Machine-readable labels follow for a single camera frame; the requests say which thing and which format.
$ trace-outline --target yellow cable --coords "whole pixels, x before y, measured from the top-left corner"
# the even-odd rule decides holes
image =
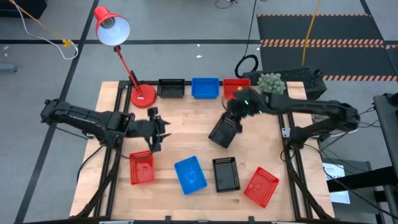
[[[62,42],[64,43],[64,47],[68,48],[70,46],[70,44],[72,43],[71,40],[69,39],[65,39],[63,38],[61,35],[59,35],[57,32],[55,32],[54,30],[50,29],[49,27],[47,27],[46,25],[44,25],[43,23],[41,23],[40,21],[38,21],[37,19],[35,19],[32,15],[30,15],[27,11],[25,11],[23,8],[21,8],[20,6],[18,6],[17,3],[15,3],[12,0],[8,0],[9,2],[11,2],[11,4],[15,5],[15,7],[18,7],[19,10],[21,10],[23,13],[25,13],[27,16],[29,16],[31,19],[33,19],[35,22],[37,22],[40,26],[42,26],[44,29],[48,30],[50,33],[52,33],[54,36],[58,37],[59,39],[62,40]]]
[[[304,63],[305,63],[305,51],[306,51],[306,49],[307,49],[307,41],[308,41],[308,38],[310,37],[310,33],[311,33],[311,29],[312,29],[312,24],[313,24],[313,22],[314,22],[314,20],[315,20],[315,16],[317,16],[317,13],[318,13],[318,9],[319,9],[319,5],[320,5],[320,4],[321,4],[321,0],[318,0],[317,8],[315,9],[315,12],[314,12],[314,14],[313,14],[313,16],[312,16],[311,24],[310,24],[310,27],[308,28],[307,36],[305,37],[304,50],[303,50],[303,59],[302,59],[301,66],[304,66]]]

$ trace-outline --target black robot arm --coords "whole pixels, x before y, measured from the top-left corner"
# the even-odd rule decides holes
[[[170,134],[165,133],[168,122],[157,115],[157,108],[149,108],[149,120],[135,121],[134,114],[97,112],[73,106],[58,99],[46,100],[40,114],[42,123],[65,123],[94,135],[101,145],[117,148],[119,138],[144,138],[151,152],[161,150],[160,143]]]
[[[358,128],[358,111],[347,103],[338,101],[312,101],[291,99],[287,95],[274,93],[259,94],[256,90],[245,89],[234,93],[235,99],[227,103],[227,112],[232,114],[238,132],[243,128],[241,118],[255,114],[285,114],[288,112],[320,114],[328,119],[311,124],[307,127],[291,127],[284,129],[284,137],[289,138],[290,145],[303,148],[304,142],[319,134],[334,130],[352,131]]]

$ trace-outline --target lamp shade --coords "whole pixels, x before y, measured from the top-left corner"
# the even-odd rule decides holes
[[[101,43],[109,46],[122,44],[130,35],[130,23],[123,16],[110,13],[104,6],[94,10],[97,19],[95,32]]]

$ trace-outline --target wooden table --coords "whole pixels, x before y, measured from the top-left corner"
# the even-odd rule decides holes
[[[118,82],[103,82],[97,111],[113,110],[117,87]],[[288,83],[288,90],[292,98],[305,98],[302,83]],[[224,112],[220,98],[195,100],[190,92],[191,86],[186,86],[186,95],[182,99],[157,99],[155,106],[162,118],[171,123],[166,126],[166,132],[172,135],[162,143],[162,151],[154,154],[156,180],[149,184],[131,185],[129,161],[122,158],[111,218],[164,220],[165,216],[171,215],[173,220],[245,221],[248,216],[254,216],[256,221],[295,220],[286,166],[279,159],[282,140],[277,116],[262,114],[243,119],[243,133],[237,134],[229,148],[224,149],[208,139],[210,131]],[[130,112],[136,115],[136,119],[147,119],[145,109],[130,105]],[[307,126],[312,122],[309,114],[294,114],[294,119],[297,126]],[[308,140],[307,144],[317,147],[315,140]],[[84,159],[98,146],[97,140],[89,140]],[[124,140],[124,155],[144,150],[148,148],[143,139]],[[319,153],[309,147],[301,152],[309,191],[325,211],[334,216]],[[105,150],[81,171],[70,215],[80,212],[97,190],[104,154]],[[184,195],[174,164],[191,156],[197,156],[208,186]],[[212,159],[222,157],[236,158],[241,190],[216,193]],[[244,188],[259,166],[280,179],[266,209],[243,195]],[[305,217],[302,197],[297,190],[301,214]],[[103,201],[106,202],[107,198],[108,193],[105,192]],[[101,207],[101,214],[104,214],[105,205]]]

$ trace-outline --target orange striped tape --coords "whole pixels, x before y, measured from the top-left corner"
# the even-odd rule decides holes
[[[304,47],[305,39],[266,39],[261,40],[261,47]],[[361,47],[384,48],[379,39],[310,39],[307,47]]]
[[[397,81],[396,75],[324,75],[324,81]]]
[[[394,49],[394,48],[398,48],[398,45],[387,45],[386,49]]]
[[[312,16],[313,14],[257,14],[261,16]],[[317,16],[370,16],[368,14],[317,14]]]

